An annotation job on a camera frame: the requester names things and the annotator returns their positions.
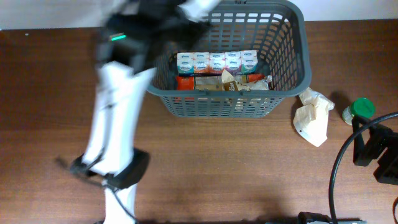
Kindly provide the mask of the green lidded small jar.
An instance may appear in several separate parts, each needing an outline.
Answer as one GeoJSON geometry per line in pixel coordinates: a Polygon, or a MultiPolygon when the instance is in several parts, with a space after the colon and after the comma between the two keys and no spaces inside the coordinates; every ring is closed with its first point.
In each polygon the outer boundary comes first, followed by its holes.
{"type": "Polygon", "coordinates": [[[355,116],[372,117],[376,112],[374,103],[367,98],[358,98],[342,112],[342,119],[348,125],[352,125],[355,116]]]}

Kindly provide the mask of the orange spaghetti packet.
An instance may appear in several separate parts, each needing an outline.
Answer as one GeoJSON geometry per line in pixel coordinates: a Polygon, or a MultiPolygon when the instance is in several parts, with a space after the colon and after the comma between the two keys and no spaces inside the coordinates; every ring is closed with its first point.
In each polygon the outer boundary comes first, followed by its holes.
{"type": "MultiPolygon", "coordinates": [[[[263,74],[233,75],[240,83],[252,83],[266,79],[263,74]]],[[[176,77],[177,90],[224,90],[221,76],[208,77],[176,77]]]]}

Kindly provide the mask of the cream plastic bag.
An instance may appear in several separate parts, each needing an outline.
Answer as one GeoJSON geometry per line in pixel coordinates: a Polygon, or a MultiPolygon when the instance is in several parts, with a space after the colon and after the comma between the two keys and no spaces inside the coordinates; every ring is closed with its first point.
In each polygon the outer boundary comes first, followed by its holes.
{"type": "Polygon", "coordinates": [[[329,111],[335,104],[310,87],[299,94],[299,98],[303,106],[295,112],[294,127],[301,137],[319,147],[327,140],[329,111]]]}

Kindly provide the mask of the multicolour tissue pocket pack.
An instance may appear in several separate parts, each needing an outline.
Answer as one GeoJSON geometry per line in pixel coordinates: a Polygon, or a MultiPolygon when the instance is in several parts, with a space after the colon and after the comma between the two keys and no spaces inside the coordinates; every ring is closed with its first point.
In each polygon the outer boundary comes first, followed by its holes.
{"type": "Polygon", "coordinates": [[[224,70],[232,75],[254,73],[258,65],[255,50],[232,52],[182,52],[177,54],[179,75],[221,75],[224,70]]]}

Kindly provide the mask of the brown white snack bag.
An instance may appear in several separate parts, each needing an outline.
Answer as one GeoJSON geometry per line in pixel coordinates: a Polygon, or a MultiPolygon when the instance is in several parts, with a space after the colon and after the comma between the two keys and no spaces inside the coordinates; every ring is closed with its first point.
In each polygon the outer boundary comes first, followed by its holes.
{"type": "Polygon", "coordinates": [[[244,75],[220,75],[209,77],[195,77],[193,79],[194,90],[224,90],[224,91],[251,91],[251,90],[269,90],[269,84],[272,82],[271,75],[261,73],[244,75]]]}

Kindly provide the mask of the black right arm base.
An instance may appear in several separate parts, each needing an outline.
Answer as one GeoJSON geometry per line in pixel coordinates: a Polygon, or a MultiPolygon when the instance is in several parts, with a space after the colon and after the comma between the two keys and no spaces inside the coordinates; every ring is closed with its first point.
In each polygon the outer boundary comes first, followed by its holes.
{"type": "MultiPolygon", "coordinates": [[[[367,224],[367,221],[355,218],[337,220],[338,224],[367,224]]],[[[328,215],[311,212],[300,212],[296,218],[276,218],[265,224],[333,224],[328,215]]]]}

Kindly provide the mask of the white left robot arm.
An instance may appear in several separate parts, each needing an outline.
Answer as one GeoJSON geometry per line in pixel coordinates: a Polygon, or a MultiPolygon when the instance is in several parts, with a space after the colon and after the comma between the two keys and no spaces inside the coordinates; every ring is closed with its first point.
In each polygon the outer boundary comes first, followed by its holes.
{"type": "Polygon", "coordinates": [[[137,223],[137,183],[150,161],[134,147],[145,93],[157,72],[156,59],[175,42],[193,47],[209,30],[204,15],[214,0],[126,1],[114,7],[98,32],[95,107],[86,151],[68,170],[105,194],[105,223],[137,223]]]}

